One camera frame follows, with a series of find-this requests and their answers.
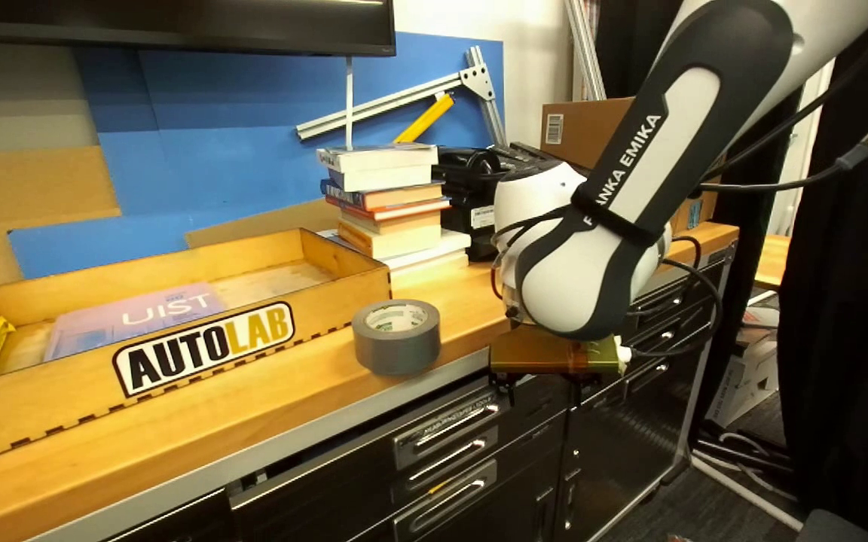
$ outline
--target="silver duct tape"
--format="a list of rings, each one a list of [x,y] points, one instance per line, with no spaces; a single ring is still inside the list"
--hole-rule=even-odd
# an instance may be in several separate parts
[[[418,377],[441,355],[441,312],[424,302],[380,302],[352,317],[357,359],[378,377]]]

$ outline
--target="cardboard box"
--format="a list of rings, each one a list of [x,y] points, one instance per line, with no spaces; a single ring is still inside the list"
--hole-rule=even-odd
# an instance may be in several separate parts
[[[622,126],[631,103],[631,97],[622,97],[543,105],[543,150],[570,165],[591,170]]]
[[[42,364],[60,312],[187,282],[226,306],[124,344]],[[0,454],[346,328],[388,297],[388,270],[314,231],[245,239],[155,259],[0,287]]]
[[[603,158],[607,146],[611,141],[614,129],[622,126],[631,97],[601,100],[601,103],[549,103],[543,105],[543,150],[559,158],[575,170],[595,170]],[[673,215],[673,231],[698,228],[715,216],[717,197],[704,194],[688,198]]]

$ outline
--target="white rod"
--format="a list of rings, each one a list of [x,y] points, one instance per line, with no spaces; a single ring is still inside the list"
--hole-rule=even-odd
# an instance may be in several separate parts
[[[346,150],[352,150],[352,57],[346,57],[345,141],[346,141]]]
[[[597,0],[564,0],[566,22],[573,27],[573,48],[575,48],[575,63],[586,83],[586,100],[607,100],[607,83],[603,71],[597,61],[597,43],[595,43],[595,27],[597,27]]]

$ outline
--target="black drawer cabinet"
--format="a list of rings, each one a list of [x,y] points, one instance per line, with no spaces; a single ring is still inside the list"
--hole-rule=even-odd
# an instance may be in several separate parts
[[[422,540],[535,467],[554,493],[566,385],[478,380],[346,442],[232,488],[240,540]]]
[[[155,520],[145,520],[113,542],[236,542],[238,527],[226,490],[212,490],[187,505],[179,505]]]
[[[707,267],[720,287],[730,259]],[[652,493],[688,453],[688,415],[704,380],[712,292],[673,282],[633,306],[628,344],[640,352],[623,380],[581,388],[570,411],[554,540],[595,540]]]

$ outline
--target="wooden crate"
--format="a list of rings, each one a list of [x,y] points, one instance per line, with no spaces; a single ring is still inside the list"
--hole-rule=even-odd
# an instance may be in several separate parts
[[[42,363],[60,312],[187,282],[212,282],[226,306],[187,327]],[[249,363],[274,364],[274,352],[346,328],[357,310],[382,297],[388,270],[380,262],[303,228],[0,287],[0,319],[14,327],[0,351],[0,454]],[[181,372],[179,359],[171,372],[158,372],[158,352],[195,336],[236,348],[195,363],[183,355]]]

